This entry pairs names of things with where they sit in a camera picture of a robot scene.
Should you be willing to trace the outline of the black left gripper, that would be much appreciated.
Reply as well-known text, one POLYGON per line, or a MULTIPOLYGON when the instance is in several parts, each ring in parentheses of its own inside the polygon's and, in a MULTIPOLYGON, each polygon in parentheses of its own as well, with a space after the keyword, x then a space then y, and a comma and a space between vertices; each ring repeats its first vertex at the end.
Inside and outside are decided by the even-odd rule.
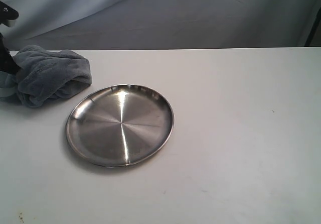
MULTIPOLYGON (((17 20, 19 17, 19 13, 4 2, 1 2, 0 11, 1 25, 4 25, 5 20, 17 20)), ((1 34, 1 72, 5 72, 10 75, 16 75, 20 69, 20 66, 14 61, 9 50, 4 45, 4 37, 1 34)))

